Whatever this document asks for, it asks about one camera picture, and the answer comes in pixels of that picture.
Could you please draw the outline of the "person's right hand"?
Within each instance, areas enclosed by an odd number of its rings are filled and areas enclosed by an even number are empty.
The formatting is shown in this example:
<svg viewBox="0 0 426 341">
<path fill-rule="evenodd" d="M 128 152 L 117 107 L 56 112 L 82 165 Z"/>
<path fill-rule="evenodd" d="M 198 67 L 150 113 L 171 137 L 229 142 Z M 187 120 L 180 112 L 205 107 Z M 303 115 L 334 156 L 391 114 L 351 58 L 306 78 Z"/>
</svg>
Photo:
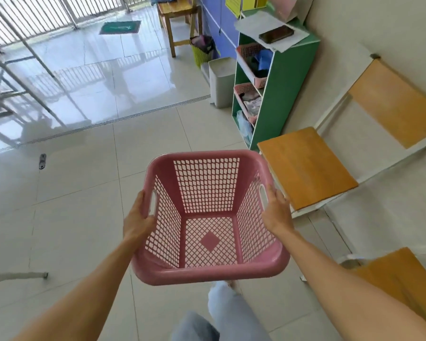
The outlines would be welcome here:
<svg viewBox="0 0 426 341">
<path fill-rule="evenodd" d="M 262 219 L 266 229 L 280 241 L 294 231 L 290 203 L 279 189 L 278 208 L 275 210 L 264 210 Z"/>
</svg>

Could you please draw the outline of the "pink plastic laundry basket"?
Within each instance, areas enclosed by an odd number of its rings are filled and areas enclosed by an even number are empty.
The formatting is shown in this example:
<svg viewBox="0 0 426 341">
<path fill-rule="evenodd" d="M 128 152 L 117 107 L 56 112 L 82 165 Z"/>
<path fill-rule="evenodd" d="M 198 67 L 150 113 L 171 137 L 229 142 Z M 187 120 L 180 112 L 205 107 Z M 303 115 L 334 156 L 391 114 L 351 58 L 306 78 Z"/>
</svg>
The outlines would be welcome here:
<svg viewBox="0 0 426 341">
<path fill-rule="evenodd" d="M 151 286 L 273 277 L 290 255 L 264 226 L 273 177 L 248 149 L 177 152 L 153 159 L 141 212 L 156 229 L 132 260 Z"/>
</svg>

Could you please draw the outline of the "person's left forearm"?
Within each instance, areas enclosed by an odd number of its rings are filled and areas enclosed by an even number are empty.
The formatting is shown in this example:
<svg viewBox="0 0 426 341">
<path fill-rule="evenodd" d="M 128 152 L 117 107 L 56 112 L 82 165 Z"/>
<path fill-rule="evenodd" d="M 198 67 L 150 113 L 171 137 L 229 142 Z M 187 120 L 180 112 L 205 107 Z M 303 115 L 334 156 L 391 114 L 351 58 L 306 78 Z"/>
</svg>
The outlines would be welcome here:
<svg viewBox="0 0 426 341">
<path fill-rule="evenodd" d="M 126 235 L 88 276 L 12 341 L 97 341 L 142 235 Z"/>
</svg>

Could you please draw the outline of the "person's right forearm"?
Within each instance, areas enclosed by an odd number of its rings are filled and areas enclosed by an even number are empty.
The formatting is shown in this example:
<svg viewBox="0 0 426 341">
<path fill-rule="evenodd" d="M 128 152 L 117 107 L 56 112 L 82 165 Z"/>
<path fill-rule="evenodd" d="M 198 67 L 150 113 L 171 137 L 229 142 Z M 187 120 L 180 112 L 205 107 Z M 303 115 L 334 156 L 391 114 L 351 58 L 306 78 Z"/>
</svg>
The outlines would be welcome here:
<svg viewBox="0 0 426 341">
<path fill-rule="evenodd" d="M 406 305 L 335 263 L 295 229 L 274 234 L 344 340 L 426 341 L 426 321 Z"/>
</svg>

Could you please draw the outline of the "plastic bag on shelf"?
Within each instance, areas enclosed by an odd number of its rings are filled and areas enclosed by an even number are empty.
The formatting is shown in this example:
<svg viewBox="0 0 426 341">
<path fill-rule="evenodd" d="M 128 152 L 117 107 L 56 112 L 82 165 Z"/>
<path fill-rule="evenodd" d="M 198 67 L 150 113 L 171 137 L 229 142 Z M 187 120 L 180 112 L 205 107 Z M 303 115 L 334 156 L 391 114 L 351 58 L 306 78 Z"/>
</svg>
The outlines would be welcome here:
<svg viewBox="0 0 426 341">
<path fill-rule="evenodd" d="M 242 110 L 237 111 L 236 120 L 238 122 L 239 132 L 243 137 L 247 147 L 249 148 L 253 137 L 252 124 L 247 120 Z"/>
</svg>

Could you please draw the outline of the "white folding chair wooden seat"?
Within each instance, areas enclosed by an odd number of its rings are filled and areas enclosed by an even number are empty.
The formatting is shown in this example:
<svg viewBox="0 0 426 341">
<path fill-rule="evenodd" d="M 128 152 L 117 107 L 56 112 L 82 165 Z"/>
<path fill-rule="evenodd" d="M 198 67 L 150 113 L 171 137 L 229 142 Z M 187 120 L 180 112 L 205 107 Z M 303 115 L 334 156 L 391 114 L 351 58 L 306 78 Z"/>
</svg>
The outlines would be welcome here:
<svg viewBox="0 0 426 341">
<path fill-rule="evenodd" d="M 365 112 L 399 149 L 380 164 L 358 172 L 340 153 L 332 131 L 349 108 Z M 258 143 L 275 183 L 290 200 L 293 218 L 320 210 L 377 175 L 426 149 L 426 93 L 370 54 L 357 74 L 313 126 Z"/>
</svg>

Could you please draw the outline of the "pink storage basket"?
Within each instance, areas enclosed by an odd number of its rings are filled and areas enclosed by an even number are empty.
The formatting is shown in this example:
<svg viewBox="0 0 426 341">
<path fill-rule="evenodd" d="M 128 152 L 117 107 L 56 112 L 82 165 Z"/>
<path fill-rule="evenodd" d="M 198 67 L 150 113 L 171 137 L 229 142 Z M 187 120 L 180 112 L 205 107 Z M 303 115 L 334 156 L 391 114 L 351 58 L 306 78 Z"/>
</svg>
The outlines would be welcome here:
<svg viewBox="0 0 426 341">
<path fill-rule="evenodd" d="M 262 96 L 251 83 L 238 84 L 233 92 L 247 120 L 255 126 L 262 104 Z"/>
<path fill-rule="evenodd" d="M 259 69 L 261 51 L 266 49 L 259 43 L 239 45 L 235 51 L 237 63 L 242 68 L 244 74 L 257 89 L 263 89 L 266 85 L 269 68 Z"/>
</svg>

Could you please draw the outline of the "green shelf cabinet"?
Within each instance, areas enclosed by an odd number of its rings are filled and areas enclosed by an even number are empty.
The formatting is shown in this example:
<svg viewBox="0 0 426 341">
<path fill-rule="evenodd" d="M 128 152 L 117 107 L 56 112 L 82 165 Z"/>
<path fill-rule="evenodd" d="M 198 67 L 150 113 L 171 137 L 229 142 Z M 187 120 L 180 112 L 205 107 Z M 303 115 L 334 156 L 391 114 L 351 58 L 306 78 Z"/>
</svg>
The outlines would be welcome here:
<svg viewBox="0 0 426 341">
<path fill-rule="evenodd" d="M 320 39 L 297 18 L 288 24 L 307 31 L 309 36 L 283 53 L 272 51 L 266 85 L 263 89 L 258 89 L 262 96 L 262 104 L 257 122 L 255 126 L 252 125 L 252 142 L 250 147 L 247 147 L 250 150 L 257 151 L 258 143 L 280 135 L 320 44 Z M 251 43 L 257 42 L 239 32 L 237 46 Z M 251 83 L 238 63 L 234 83 L 235 85 Z M 232 117 L 237 127 L 238 110 L 240 105 L 233 95 Z"/>
</svg>

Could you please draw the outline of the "person's legs in jeans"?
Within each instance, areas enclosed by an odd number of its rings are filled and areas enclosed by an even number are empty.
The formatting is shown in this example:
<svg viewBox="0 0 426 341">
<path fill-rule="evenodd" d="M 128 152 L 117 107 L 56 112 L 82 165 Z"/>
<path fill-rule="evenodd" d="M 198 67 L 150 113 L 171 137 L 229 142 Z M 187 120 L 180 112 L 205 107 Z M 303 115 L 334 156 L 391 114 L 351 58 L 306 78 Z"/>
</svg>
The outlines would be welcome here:
<svg viewBox="0 0 426 341">
<path fill-rule="evenodd" d="M 171 334 L 171 341 L 272 341 L 236 281 L 216 281 L 208 294 L 214 324 L 189 311 Z"/>
</svg>

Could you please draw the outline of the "green woven waste basket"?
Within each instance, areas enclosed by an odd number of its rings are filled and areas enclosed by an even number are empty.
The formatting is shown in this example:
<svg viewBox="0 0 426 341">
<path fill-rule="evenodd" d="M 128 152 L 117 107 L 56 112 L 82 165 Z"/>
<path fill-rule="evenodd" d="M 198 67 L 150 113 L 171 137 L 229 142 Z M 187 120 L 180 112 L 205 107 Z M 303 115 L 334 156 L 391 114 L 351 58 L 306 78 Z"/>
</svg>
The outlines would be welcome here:
<svg viewBox="0 0 426 341">
<path fill-rule="evenodd" d="M 190 38 L 190 45 L 193 51 L 194 62 L 200 69 L 202 64 L 208 63 L 215 50 L 215 43 L 212 36 L 197 35 Z"/>
</svg>

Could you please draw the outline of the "black smartphone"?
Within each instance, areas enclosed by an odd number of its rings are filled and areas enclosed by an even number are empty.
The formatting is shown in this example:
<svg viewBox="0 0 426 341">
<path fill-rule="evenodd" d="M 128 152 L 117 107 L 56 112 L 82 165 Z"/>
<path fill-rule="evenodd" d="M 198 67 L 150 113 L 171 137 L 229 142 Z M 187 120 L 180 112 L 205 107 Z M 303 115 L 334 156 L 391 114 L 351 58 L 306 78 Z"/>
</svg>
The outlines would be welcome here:
<svg viewBox="0 0 426 341">
<path fill-rule="evenodd" d="M 282 25 L 278 28 L 271 29 L 267 32 L 259 34 L 258 38 L 265 44 L 270 45 L 277 41 L 291 37 L 292 35 L 294 35 L 294 30 L 287 25 Z"/>
</svg>

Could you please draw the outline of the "green door mat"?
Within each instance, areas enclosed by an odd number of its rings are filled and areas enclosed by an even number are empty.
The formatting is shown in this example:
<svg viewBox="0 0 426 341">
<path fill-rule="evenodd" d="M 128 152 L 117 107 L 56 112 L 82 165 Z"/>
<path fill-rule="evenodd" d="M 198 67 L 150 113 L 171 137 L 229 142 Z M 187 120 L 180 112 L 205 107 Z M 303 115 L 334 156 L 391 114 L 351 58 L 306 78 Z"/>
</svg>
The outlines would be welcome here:
<svg viewBox="0 0 426 341">
<path fill-rule="evenodd" d="M 122 35 L 122 34 L 136 34 L 139 32 L 141 21 L 116 21 L 105 22 L 99 34 L 100 35 Z"/>
</svg>

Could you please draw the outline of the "pink paper bag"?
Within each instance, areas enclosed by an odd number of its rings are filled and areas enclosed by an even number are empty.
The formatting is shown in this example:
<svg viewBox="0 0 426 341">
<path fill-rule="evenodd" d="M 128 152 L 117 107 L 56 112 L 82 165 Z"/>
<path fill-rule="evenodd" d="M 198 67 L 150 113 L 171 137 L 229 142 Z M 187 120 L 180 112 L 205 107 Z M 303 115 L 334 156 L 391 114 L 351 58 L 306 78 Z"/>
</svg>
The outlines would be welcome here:
<svg viewBox="0 0 426 341">
<path fill-rule="evenodd" d="M 288 23 L 297 18 L 304 24 L 314 0 L 267 0 L 274 17 Z"/>
</svg>

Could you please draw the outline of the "yellow box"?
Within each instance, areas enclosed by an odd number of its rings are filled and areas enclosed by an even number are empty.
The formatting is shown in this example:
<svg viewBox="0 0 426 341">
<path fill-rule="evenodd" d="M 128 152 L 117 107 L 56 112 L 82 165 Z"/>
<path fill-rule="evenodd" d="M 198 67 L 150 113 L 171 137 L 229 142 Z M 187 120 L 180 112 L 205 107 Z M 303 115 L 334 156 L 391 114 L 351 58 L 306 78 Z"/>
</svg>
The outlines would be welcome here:
<svg viewBox="0 0 426 341">
<path fill-rule="evenodd" d="M 225 0 L 225 6 L 229 11 L 239 18 L 242 11 L 265 7 L 267 0 Z"/>
</svg>

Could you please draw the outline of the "metal balcony railing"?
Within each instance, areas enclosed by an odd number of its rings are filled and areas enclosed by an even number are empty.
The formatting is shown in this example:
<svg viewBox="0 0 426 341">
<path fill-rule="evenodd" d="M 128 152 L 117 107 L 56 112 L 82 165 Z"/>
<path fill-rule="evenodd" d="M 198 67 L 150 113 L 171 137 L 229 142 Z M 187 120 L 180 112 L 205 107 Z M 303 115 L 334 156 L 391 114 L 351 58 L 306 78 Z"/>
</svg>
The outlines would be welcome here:
<svg viewBox="0 0 426 341">
<path fill-rule="evenodd" d="M 150 0 L 0 0 L 0 48 L 20 41 L 8 22 L 30 39 L 127 10 Z"/>
</svg>

